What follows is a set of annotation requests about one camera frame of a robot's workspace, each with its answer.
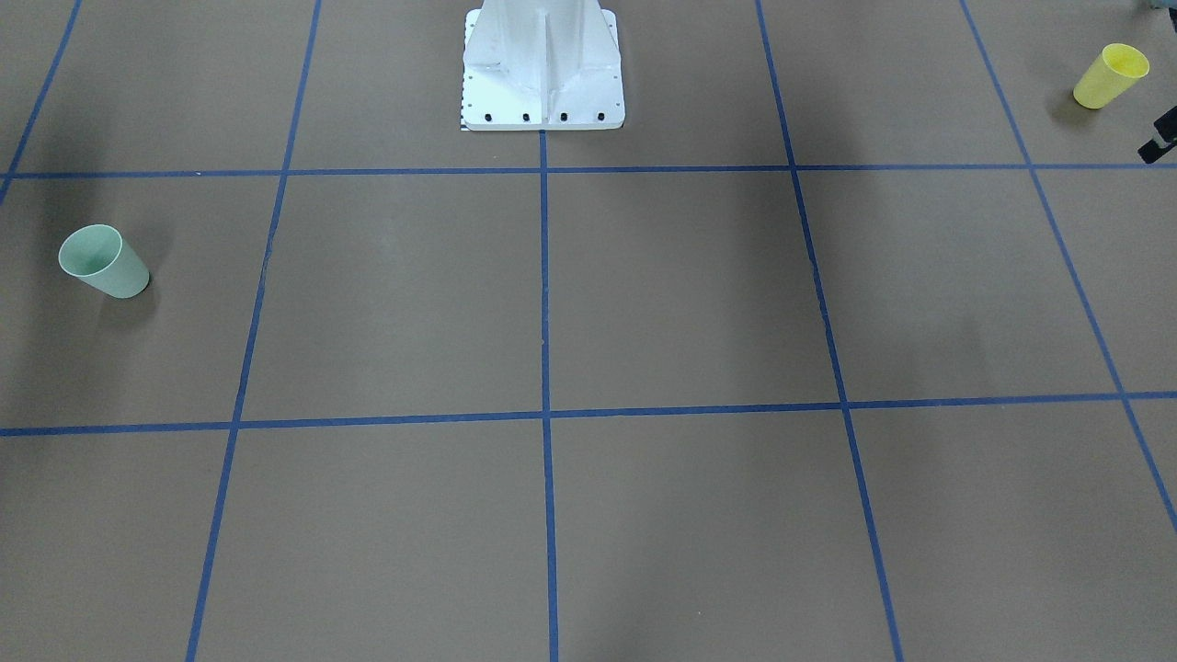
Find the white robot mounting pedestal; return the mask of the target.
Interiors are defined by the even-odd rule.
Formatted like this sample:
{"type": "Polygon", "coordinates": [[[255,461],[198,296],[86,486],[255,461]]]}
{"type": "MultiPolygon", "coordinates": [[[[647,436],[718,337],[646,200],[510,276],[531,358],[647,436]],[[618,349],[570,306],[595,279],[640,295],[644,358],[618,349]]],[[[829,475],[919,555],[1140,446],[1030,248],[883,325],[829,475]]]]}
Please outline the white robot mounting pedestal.
{"type": "Polygon", "coordinates": [[[625,124],[616,13],[597,1],[484,1],[463,22],[464,131],[625,124]]]}

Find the light green plastic cup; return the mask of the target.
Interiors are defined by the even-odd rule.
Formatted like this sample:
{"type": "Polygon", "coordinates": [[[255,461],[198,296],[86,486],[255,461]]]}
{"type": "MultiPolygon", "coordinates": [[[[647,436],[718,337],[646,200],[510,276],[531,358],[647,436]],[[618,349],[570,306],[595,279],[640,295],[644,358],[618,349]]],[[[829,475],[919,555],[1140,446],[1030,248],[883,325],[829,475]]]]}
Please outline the light green plastic cup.
{"type": "Polygon", "coordinates": [[[104,294],[129,299],[151,282],[149,269],[121,231],[92,223],[72,232],[58,250],[59,267],[104,294]]]}

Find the yellow plastic cup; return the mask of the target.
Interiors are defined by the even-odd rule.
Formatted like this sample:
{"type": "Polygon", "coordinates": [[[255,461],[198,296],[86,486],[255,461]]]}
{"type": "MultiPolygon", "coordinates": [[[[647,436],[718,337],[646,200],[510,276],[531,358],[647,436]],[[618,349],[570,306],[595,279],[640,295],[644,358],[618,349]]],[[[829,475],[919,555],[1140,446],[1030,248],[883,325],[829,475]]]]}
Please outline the yellow plastic cup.
{"type": "Polygon", "coordinates": [[[1109,44],[1073,87],[1073,100],[1082,108],[1105,108],[1148,77],[1150,69],[1150,59],[1141,49],[1128,44],[1109,44]]]}

